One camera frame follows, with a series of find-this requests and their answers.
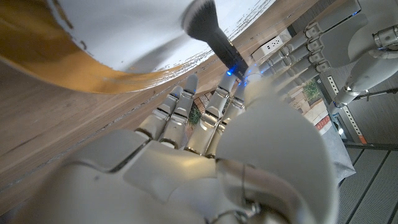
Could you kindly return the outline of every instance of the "wall outlet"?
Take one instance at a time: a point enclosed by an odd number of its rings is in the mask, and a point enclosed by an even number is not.
[[[276,49],[278,49],[281,45],[283,45],[283,41],[280,38],[280,36],[278,35],[275,38],[273,38],[272,40],[270,40],[267,43],[265,43],[259,49],[257,49],[252,54],[253,59],[255,61],[258,61],[258,60],[262,59],[263,57],[265,57],[267,54],[269,54],[269,53],[275,51]]]

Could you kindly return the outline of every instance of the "wooden table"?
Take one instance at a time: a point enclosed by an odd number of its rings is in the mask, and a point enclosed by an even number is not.
[[[233,43],[250,55],[317,0],[278,0]],[[197,92],[217,85],[226,67],[210,57],[176,79],[144,91],[100,95],[36,80],[0,63],[0,214],[27,200],[60,161],[114,129],[134,129],[175,85],[194,72]]]

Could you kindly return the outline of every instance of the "floor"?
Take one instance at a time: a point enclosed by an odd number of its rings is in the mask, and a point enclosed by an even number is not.
[[[398,223],[398,151],[347,148],[356,174],[340,185],[338,224]]]

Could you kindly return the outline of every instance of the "black brush handle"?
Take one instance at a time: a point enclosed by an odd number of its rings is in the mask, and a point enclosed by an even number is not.
[[[211,38],[206,41],[220,60],[230,69],[240,80],[244,79],[244,73],[248,69],[247,63],[236,47],[228,40],[224,32],[218,28]]]

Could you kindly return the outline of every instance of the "white mechanical hand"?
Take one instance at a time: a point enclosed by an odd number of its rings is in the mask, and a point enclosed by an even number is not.
[[[258,74],[278,74],[272,86],[294,77],[278,92],[286,97],[319,73],[359,60],[328,108],[336,114],[362,91],[397,73],[397,45],[397,1],[336,1],[260,65]]]
[[[246,112],[232,119],[243,84],[222,117],[234,82],[225,75],[206,109],[215,123],[198,124],[213,139],[179,150],[197,85],[190,76],[135,131],[69,157],[15,223],[334,223],[336,183],[317,131],[262,81],[247,86]]]

